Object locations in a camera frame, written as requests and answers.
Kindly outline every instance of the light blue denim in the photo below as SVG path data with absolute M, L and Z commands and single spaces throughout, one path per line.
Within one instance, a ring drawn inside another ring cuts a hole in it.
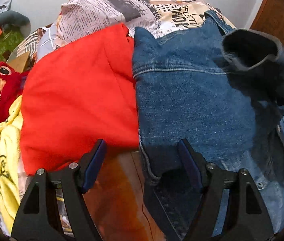
M 177 143 L 186 138 L 208 162 L 249 170 L 277 232 L 284 226 L 284 105 L 224 58 L 223 36 L 234 30 L 214 11 L 205 17 L 200 28 L 159 39 L 135 29 L 133 76 L 145 204 L 167 240 L 184 238 L 199 204 L 178 156 Z M 283 59 L 284 50 L 276 52 Z M 224 196 L 215 234 L 226 206 Z

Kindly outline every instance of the newspaper print fabric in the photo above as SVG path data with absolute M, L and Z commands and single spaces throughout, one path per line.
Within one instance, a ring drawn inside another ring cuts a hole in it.
M 203 0 L 69 0 L 61 6 L 55 49 L 119 22 L 126 24 L 131 37 L 134 28 L 140 26 L 160 38 L 177 30 L 200 27 L 208 10 L 215 10 L 235 28 Z

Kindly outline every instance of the pile of clothes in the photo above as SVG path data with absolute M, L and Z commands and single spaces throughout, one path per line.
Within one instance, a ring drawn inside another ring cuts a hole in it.
M 247 168 L 274 231 L 284 227 L 284 48 L 277 38 L 236 30 L 202 0 L 69 0 L 37 55 L 4 122 L 20 135 L 16 150 L 0 154 L 9 232 L 19 162 L 27 175 L 60 170 L 99 138 L 108 152 L 84 199 L 104 240 L 184 238 L 201 195 L 178 154 L 183 138 L 221 168 Z M 224 193 L 215 234 L 227 200 Z

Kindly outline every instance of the denim strap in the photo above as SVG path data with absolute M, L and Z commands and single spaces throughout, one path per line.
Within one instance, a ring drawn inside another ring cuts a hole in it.
M 212 20 L 216 22 L 218 27 L 224 32 L 224 34 L 228 34 L 233 30 L 231 26 L 227 25 L 226 22 L 217 15 L 216 11 L 208 10 L 204 12 L 204 15 L 211 17 Z

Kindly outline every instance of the green fabric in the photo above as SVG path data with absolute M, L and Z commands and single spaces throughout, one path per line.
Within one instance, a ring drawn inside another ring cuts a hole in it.
M 3 53 L 6 50 L 12 52 L 24 40 L 19 28 L 11 27 L 0 35 L 0 62 L 5 62 Z

